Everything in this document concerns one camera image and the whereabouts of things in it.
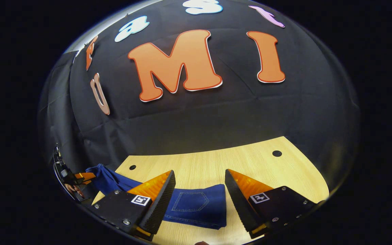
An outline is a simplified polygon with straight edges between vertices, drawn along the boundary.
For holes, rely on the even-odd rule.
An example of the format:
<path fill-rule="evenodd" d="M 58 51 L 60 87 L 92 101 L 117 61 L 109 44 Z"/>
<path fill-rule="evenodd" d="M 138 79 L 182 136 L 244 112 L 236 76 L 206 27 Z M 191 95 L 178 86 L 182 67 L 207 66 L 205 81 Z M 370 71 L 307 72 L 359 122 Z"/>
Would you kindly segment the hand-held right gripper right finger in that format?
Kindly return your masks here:
<path fill-rule="evenodd" d="M 275 169 L 265 179 L 226 169 L 225 184 L 252 239 L 295 225 L 326 199 L 326 181 L 316 169 Z"/>

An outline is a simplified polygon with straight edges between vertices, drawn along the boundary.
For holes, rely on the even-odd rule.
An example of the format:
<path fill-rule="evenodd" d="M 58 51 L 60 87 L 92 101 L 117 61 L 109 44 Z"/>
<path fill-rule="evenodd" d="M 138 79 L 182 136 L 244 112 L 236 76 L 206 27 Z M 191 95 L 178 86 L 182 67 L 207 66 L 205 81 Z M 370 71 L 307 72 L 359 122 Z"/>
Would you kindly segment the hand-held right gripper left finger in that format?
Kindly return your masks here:
<path fill-rule="evenodd" d="M 152 241 L 175 189 L 173 170 L 129 191 L 115 190 L 88 207 L 106 224 L 127 235 Z"/>

